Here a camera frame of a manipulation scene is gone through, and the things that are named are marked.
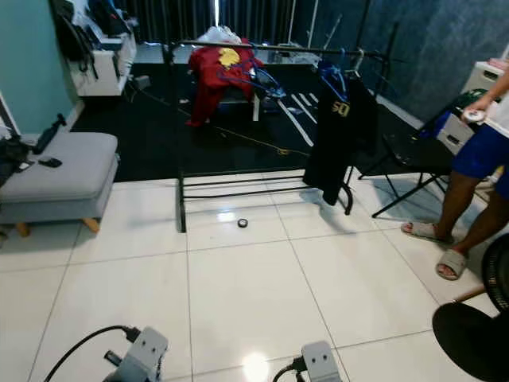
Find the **blue plastic hanger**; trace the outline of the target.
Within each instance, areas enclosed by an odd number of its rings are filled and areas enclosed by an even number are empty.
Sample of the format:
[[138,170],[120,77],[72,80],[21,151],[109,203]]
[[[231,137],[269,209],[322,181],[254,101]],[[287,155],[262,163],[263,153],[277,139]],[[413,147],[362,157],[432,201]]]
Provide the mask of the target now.
[[247,72],[241,74],[240,83],[261,90],[269,98],[282,99],[288,96],[282,84],[262,67],[252,66]]
[[326,84],[327,88],[335,92],[337,97],[345,97],[347,95],[344,72],[340,67],[334,65],[331,61],[320,60],[315,65],[315,69],[320,80]]

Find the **grey fabric ottoman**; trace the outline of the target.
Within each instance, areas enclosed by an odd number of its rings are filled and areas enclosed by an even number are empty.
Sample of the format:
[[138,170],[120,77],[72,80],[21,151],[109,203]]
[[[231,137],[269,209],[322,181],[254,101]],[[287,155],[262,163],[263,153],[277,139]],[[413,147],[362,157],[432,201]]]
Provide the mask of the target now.
[[[59,132],[32,165],[0,188],[0,225],[26,237],[29,223],[80,220],[99,232],[118,170],[118,139],[105,132]],[[61,160],[58,168],[37,164]]]

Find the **white cabinet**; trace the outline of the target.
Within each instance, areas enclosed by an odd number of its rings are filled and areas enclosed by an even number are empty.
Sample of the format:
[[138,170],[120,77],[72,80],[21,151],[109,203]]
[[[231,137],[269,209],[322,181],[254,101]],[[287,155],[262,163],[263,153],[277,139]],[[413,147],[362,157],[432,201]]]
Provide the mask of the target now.
[[138,47],[134,33],[99,37],[86,69],[80,62],[67,60],[70,79],[79,97],[116,97],[130,79]]

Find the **black backpack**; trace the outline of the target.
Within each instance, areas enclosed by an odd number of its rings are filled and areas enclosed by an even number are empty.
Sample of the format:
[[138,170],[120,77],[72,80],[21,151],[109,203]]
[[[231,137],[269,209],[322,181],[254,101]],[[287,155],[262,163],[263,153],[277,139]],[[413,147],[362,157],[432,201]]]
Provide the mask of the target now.
[[74,23],[74,7],[69,0],[48,0],[56,39],[63,56],[79,65],[80,72],[86,72],[94,63],[92,43],[86,30]]

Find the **black metal clothes rack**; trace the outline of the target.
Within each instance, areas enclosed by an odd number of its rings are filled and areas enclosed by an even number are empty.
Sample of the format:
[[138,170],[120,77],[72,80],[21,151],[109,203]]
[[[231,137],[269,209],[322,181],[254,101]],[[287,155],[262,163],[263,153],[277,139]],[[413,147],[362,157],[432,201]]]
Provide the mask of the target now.
[[[391,62],[394,60],[392,58],[392,49],[394,46],[394,40],[391,39],[386,46],[386,50],[384,53],[377,51],[366,51],[357,48],[356,53],[346,53],[346,50],[340,49],[313,49],[306,47],[294,47],[294,46],[258,46],[252,44],[241,44],[241,45],[233,45],[233,44],[222,44],[222,43],[211,43],[210,41],[190,41],[190,40],[180,40],[180,41],[172,41],[172,43],[167,46],[162,46],[162,55],[166,65],[168,65],[168,73],[171,81],[176,80],[176,67],[174,63],[170,63],[173,59],[173,51],[175,48],[181,46],[215,46],[215,47],[227,47],[227,48],[247,48],[252,51],[257,51],[259,49],[271,52],[288,52],[288,53],[316,53],[317,55],[339,55],[345,56],[353,54],[356,56],[356,61],[360,62],[364,58],[371,58],[372,60],[377,60],[382,63],[382,69],[384,72],[389,70],[391,66]],[[181,113],[181,109],[179,109],[179,94],[176,91],[176,88],[171,88],[170,90],[171,101],[168,102],[168,109],[170,109],[170,114],[173,117],[178,116]],[[241,172],[225,172],[225,173],[185,173],[185,158],[182,157],[183,149],[181,148],[181,143],[183,139],[181,138],[181,127],[182,124],[173,125],[173,133],[174,137],[176,137],[175,147],[172,150],[172,153],[175,155],[175,165],[176,165],[176,193],[175,193],[175,202],[176,202],[176,221],[177,221],[177,230],[180,233],[188,233],[188,211],[186,211],[186,201],[189,199],[228,199],[229,197],[247,197],[254,196],[255,194],[276,194],[276,193],[288,193],[288,192],[299,192],[299,190],[303,189],[312,189],[312,186],[298,186],[298,188],[284,188],[284,189],[260,189],[260,190],[251,190],[251,192],[243,192],[243,193],[222,193],[222,194],[186,194],[186,186],[209,186],[209,185],[241,185],[241,183],[248,183],[252,181],[296,181],[296,179],[301,178],[301,176],[276,176],[271,178],[264,179],[239,179],[239,181],[219,181],[219,182],[204,182],[204,183],[186,183],[185,179],[190,177],[203,177],[203,176],[219,176],[219,175],[234,175],[234,174],[251,174],[258,173],[258,170],[252,171],[241,171]],[[240,138],[248,138],[252,142],[261,142],[257,141],[257,139],[253,139],[251,137],[247,137],[246,135],[237,134],[237,137]],[[274,145],[270,145],[268,142],[261,142],[263,146],[266,148],[273,148],[274,150],[282,150],[282,152],[290,153],[296,152],[296,150],[292,149],[283,149],[277,148]],[[352,192],[352,188],[349,185],[349,178],[352,175],[352,171],[354,169],[353,165],[349,165],[347,167],[347,171],[345,172],[344,179],[340,183],[340,189],[342,192],[346,194],[346,201],[339,199],[338,203],[343,209],[344,215],[349,216],[352,214],[353,201],[354,196]]]

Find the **red cloth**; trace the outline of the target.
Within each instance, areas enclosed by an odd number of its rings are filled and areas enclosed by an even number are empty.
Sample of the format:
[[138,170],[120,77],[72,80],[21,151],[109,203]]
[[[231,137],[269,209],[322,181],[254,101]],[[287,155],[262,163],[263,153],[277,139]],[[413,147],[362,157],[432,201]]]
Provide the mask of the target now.
[[196,77],[196,98],[186,123],[189,127],[207,123],[229,88],[240,90],[247,101],[254,97],[254,88],[240,83],[240,77],[252,66],[264,66],[264,62],[255,58],[251,49],[230,48],[240,55],[241,63],[224,69],[218,62],[219,48],[226,47],[203,46],[189,56],[188,66]]

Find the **dark pleated curtain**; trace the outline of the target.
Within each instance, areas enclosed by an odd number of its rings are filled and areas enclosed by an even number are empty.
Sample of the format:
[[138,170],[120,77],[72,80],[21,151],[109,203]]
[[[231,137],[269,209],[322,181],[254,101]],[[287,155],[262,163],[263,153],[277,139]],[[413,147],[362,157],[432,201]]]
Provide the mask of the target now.
[[255,43],[374,49],[389,39],[384,0],[114,0],[141,41],[196,40],[224,25]]

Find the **crumpled white cloth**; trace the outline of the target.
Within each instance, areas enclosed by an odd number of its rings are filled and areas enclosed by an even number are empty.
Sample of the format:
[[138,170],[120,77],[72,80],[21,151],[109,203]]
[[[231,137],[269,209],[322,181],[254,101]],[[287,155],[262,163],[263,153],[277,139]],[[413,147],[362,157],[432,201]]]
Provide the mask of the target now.
[[233,45],[243,44],[243,39],[237,36],[232,29],[227,28],[224,25],[211,26],[211,28],[208,28],[207,32],[203,33],[203,35],[200,35],[197,40]]

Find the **black t-shirt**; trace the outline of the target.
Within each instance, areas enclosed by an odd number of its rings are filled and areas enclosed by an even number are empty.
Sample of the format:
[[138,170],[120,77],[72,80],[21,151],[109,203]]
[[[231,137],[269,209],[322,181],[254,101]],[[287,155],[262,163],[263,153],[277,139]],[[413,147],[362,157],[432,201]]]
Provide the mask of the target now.
[[372,155],[378,142],[379,105],[356,74],[346,74],[341,86],[324,81],[317,93],[317,132],[302,181],[321,191],[333,206],[339,199],[347,167],[357,153]]

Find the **black folding chair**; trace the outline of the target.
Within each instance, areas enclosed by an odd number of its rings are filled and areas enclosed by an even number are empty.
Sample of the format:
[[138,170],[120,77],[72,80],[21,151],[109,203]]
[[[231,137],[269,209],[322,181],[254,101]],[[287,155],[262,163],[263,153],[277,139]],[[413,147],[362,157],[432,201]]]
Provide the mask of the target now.
[[413,196],[430,185],[439,181],[443,176],[452,172],[453,153],[435,138],[423,138],[421,132],[383,132],[381,142],[385,154],[371,163],[366,170],[360,170],[359,180],[364,176],[385,176],[386,182],[394,193],[397,192],[393,185],[390,174],[383,172],[382,167],[393,164],[411,173],[418,173],[417,185],[390,201],[388,205],[371,214],[371,218],[385,213],[396,204],[401,203],[407,197]]

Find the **grey white box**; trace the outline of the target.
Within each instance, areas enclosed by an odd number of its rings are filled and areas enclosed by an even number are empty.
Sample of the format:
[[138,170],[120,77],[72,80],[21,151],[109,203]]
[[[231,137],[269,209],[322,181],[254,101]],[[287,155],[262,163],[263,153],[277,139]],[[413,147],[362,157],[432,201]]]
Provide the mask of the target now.
[[472,138],[474,131],[466,123],[462,123],[459,116],[453,112],[446,112],[437,118],[437,140],[453,155],[456,155],[462,146]]

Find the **person in blue shorts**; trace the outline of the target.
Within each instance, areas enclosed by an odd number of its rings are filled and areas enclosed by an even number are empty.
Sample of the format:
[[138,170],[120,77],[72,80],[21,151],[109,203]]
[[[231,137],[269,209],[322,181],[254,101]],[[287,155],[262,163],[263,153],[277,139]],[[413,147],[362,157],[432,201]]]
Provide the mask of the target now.
[[[442,212],[436,222],[405,222],[401,232],[418,239],[432,240],[446,245],[435,265],[437,276],[444,280],[458,280],[468,262],[469,252],[491,239],[509,225],[509,61],[499,79],[486,95],[465,107],[468,113],[481,112],[486,120],[480,123],[472,137],[453,159],[450,183],[445,193]],[[453,229],[472,203],[480,182],[498,167],[506,173],[499,176],[487,207],[470,225],[463,239],[453,240]]]

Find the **green black helmet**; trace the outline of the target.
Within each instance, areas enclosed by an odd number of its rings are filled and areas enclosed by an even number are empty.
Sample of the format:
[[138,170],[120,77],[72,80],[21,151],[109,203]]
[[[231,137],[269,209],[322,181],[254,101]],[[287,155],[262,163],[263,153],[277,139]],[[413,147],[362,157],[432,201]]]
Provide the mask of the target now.
[[486,88],[472,88],[472,90],[468,90],[462,92],[458,95],[452,102],[453,108],[457,110],[459,113],[462,113],[470,105],[474,102],[479,101],[479,99],[483,98],[486,95],[488,90]]

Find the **black floor fan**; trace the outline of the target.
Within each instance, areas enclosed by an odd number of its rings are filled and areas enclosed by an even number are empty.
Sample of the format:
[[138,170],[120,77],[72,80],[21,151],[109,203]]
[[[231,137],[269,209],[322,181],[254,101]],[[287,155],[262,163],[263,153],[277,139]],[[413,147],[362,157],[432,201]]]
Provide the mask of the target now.
[[466,305],[476,295],[469,292],[435,310],[433,335],[449,359],[470,376],[483,382],[509,382],[509,233],[484,253],[481,281],[481,291],[498,314],[488,316]]

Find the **white appliance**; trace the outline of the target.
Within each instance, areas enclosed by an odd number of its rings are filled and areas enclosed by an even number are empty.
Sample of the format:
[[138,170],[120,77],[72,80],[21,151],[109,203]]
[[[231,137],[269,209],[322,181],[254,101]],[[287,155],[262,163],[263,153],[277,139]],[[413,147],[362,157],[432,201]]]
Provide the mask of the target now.
[[468,80],[463,84],[461,92],[490,90],[497,83],[499,77],[504,74],[507,67],[509,67],[509,58],[491,58],[487,61],[477,61],[469,73]]

